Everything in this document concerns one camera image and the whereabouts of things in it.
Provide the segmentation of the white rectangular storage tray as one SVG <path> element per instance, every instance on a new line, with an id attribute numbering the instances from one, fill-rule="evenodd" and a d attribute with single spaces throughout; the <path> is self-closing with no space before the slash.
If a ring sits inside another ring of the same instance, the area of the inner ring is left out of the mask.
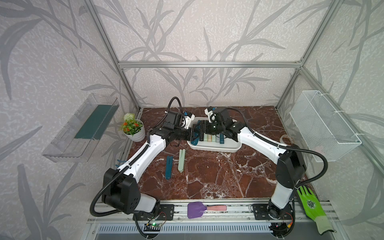
<path id="1" fill-rule="evenodd" d="M 201 151 L 212 151 L 212 152 L 226 152 L 226 153 L 235 153 L 237 152 L 241 147 L 242 144 L 239 142 L 236 142 L 232 139 L 224 139 L 225 143 L 213 143 L 213 142 L 204 142 L 199 141 L 199 143 L 196 146 L 193 146 L 190 141 L 187 141 L 188 145 L 193 150 L 201 150 Z"/>

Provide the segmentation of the dark teal pliers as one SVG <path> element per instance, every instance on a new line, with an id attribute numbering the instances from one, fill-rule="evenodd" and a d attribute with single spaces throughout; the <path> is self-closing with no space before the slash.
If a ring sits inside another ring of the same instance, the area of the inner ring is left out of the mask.
<path id="1" fill-rule="evenodd" d="M 174 160 L 173 156 L 167 156 L 166 171 L 165 171 L 166 180 L 170 180 L 172 177 L 173 160 Z"/>
<path id="2" fill-rule="evenodd" d="M 201 137 L 201 121 L 200 120 L 198 120 L 198 122 L 193 125 L 193 130 L 192 130 L 191 136 L 192 136 L 191 144 L 193 146 L 196 146 L 199 143 L 200 137 Z"/>

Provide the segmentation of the light green pliers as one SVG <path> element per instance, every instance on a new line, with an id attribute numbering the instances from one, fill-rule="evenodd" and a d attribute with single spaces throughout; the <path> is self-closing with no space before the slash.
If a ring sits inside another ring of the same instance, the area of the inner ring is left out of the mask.
<path id="1" fill-rule="evenodd" d="M 184 165 L 185 165 L 185 156 L 186 156 L 186 150 L 182 149 L 179 151 L 179 162 L 178 162 L 178 171 L 182 173 L 184 171 Z"/>

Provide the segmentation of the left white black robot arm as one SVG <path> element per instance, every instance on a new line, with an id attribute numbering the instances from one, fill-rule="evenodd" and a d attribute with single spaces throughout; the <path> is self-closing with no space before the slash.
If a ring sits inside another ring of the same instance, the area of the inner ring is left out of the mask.
<path id="1" fill-rule="evenodd" d="M 191 112 L 168 111 L 165 119 L 148 132 L 146 142 L 122 166 L 108 169 L 104 174 L 103 187 L 90 205 L 90 214 L 105 217 L 119 212 L 144 213 L 151 218 L 160 214 L 160 201 L 142 194 L 139 181 L 150 163 L 172 141 L 190 141 L 194 137 Z"/>

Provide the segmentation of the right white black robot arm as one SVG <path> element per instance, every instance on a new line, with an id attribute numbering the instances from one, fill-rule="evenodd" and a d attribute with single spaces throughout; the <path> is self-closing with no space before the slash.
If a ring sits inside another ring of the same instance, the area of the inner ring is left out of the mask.
<path id="1" fill-rule="evenodd" d="M 236 108 L 208 107 L 205 114 L 209 119 L 205 126 L 206 134 L 223 134 L 228 139 L 260 152 L 276 165 L 277 185 L 269 200 L 269 212 L 275 214 L 275 219 L 285 210 L 295 189 L 320 179 L 328 170 L 328 160 L 324 155 L 296 145 L 281 144 L 257 133 L 249 126 L 244 114 Z M 301 181 L 307 170 L 303 154 L 317 156 L 323 161 L 321 172 L 305 181 Z"/>

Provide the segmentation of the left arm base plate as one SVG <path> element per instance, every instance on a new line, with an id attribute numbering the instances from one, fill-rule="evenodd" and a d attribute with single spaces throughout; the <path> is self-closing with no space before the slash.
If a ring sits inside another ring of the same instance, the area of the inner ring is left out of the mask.
<path id="1" fill-rule="evenodd" d="M 138 221 L 172 221 L 175 213 L 175 205 L 173 204 L 156 204 L 154 210 L 150 213 L 139 211 L 134 213 Z"/>

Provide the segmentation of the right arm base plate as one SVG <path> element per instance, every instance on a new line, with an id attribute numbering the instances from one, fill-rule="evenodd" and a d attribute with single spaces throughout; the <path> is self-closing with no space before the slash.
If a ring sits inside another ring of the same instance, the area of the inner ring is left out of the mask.
<path id="1" fill-rule="evenodd" d="M 284 209 L 279 209 L 272 203 L 252 204 L 251 211 L 254 214 L 255 220 L 287 220 L 294 213 L 291 204 L 287 204 Z"/>

